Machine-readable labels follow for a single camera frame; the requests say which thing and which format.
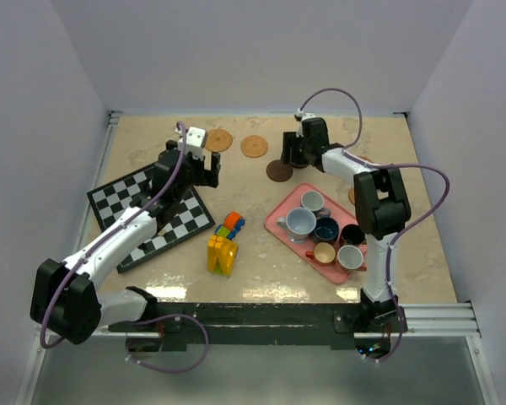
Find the woven rattan coaster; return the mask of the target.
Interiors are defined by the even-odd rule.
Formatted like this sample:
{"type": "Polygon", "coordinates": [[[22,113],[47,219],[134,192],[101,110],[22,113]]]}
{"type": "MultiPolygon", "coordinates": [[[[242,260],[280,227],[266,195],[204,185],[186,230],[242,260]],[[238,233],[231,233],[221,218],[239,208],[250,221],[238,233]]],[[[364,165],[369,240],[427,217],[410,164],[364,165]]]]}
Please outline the woven rattan coaster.
{"type": "Polygon", "coordinates": [[[347,196],[348,196],[348,200],[349,200],[349,202],[350,202],[352,205],[354,205],[354,204],[355,204],[355,192],[354,192],[354,188],[353,188],[353,187],[351,187],[351,188],[349,189],[347,196]]]}
{"type": "Polygon", "coordinates": [[[363,161],[366,161],[366,162],[369,162],[369,163],[373,163],[371,159],[369,159],[368,157],[366,156],[358,156],[361,160],[363,161]]]}
{"type": "Polygon", "coordinates": [[[227,150],[233,142],[233,136],[222,128],[208,132],[205,148],[212,153],[221,153],[227,150]]]}
{"type": "Polygon", "coordinates": [[[244,138],[240,144],[240,150],[244,156],[259,158],[268,151],[268,142],[259,135],[250,135],[244,138]]]}

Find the dark wooden coaster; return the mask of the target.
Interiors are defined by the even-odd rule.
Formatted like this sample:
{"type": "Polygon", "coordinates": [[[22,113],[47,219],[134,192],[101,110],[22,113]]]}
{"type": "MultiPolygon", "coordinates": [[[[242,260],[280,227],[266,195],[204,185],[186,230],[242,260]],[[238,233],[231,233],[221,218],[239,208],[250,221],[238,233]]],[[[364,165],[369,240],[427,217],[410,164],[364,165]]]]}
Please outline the dark wooden coaster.
{"type": "Polygon", "coordinates": [[[280,159],[275,159],[266,166],[266,175],[272,181],[285,182],[292,177],[293,167],[284,164],[280,159]]]}
{"type": "Polygon", "coordinates": [[[306,168],[308,167],[309,165],[308,164],[295,164],[295,163],[292,163],[291,166],[295,169],[303,169],[303,168],[306,168]]]}

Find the large light blue cup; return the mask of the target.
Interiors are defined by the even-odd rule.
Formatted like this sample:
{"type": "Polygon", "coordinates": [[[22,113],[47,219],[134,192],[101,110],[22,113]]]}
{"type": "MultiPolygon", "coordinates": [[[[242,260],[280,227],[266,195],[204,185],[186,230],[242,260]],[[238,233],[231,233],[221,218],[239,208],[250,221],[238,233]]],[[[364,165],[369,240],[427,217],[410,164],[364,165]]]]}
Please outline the large light blue cup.
{"type": "Polygon", "coordinates": [[[288,239],[300,244],[305,242],[314,231],[317,219],[307,208],[293,208],[285,217],[277,219],[277,225],[284,229],[288,239]]]}

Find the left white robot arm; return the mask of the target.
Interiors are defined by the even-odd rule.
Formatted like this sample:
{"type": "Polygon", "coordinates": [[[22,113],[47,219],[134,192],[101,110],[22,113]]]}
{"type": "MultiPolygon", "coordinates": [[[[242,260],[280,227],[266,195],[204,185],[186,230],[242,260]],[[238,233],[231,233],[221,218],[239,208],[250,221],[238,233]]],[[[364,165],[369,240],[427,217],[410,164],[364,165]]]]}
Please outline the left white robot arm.
{"type": "Polygon", "coordinates": [[[40,324],[43,348],[55,347],[46,341],[48,331],[80,344],[98,327],[127,322],[148,331],[156,325],[153,295],[137,287],[100,295],[98,288],[111,270],[170,222],[194,186],[218,186],[220,159],[213,153],[206,167],[202,148],[169,140],[148,182],[109,229],[77,253],[59,262],[47,259],[38,267],[30,318],[40,324]]]}

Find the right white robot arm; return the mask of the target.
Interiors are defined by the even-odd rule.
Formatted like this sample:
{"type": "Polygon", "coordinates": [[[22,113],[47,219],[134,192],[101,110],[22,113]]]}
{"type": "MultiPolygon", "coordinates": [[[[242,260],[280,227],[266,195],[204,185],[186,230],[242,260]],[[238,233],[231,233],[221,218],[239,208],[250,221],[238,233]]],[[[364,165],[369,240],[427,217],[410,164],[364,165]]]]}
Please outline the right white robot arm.
{"type": "Polygon", "coordinates": [[[400,170],[394,165],[360,159],[341,144],[331,143],[326,121],[321,117],[305,114],[297,121],[297,131],[283,134],[282,162],[310,165],[353,184],[355,218],[368,247],[359,326],[376,332],[388,321],[396,321],[399,331],[404,332],[404,311],[391,275],[397,235],[412,213],[400,170]]]}

